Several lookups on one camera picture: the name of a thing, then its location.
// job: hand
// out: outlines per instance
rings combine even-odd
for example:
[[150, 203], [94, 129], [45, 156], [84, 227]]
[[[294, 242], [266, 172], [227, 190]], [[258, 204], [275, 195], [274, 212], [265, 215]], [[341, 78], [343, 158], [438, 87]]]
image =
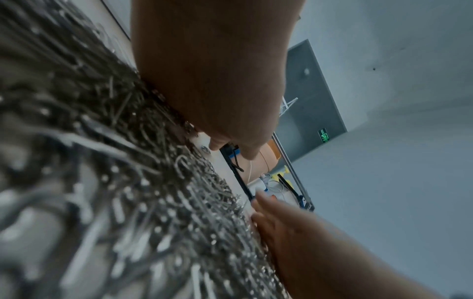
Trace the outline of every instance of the hand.
[[439, 299], [315, 214], [257, 192], [251, 217], [293, 299]]
[[133, 0], [141, 77], [211, 137], [254, 158], [274, 132], [304, 0]]

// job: pile of small metal parts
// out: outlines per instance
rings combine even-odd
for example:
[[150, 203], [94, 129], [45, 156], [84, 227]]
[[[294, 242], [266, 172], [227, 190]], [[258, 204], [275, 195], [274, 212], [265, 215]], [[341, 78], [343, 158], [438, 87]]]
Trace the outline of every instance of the pile of small metal parts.
[[61, 0], [0, 1], [0, 297], [287, 298], [190, 125]]

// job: green exit sign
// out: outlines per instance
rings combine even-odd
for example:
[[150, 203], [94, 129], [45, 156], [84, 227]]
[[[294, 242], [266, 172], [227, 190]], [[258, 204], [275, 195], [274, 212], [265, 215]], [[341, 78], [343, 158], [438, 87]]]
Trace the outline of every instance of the green exit sign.
[[327, 130], [325, 128], [319, 130], [319, 136], [320, 139], [322, 139], [322, 142], [325, 143], [330, 140], [329, 135], [327, 134]]

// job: gray door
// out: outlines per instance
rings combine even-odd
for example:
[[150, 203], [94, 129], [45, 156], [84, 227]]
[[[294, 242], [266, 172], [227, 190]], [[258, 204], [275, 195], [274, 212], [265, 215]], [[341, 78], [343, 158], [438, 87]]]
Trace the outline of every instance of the gray door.
[[284, 97], [298, 98], [276, 128], [291, 161], [323, 144], [319, 130], [325, 129], [330, 140], [346, 132], [308, 40], [288, 52]]

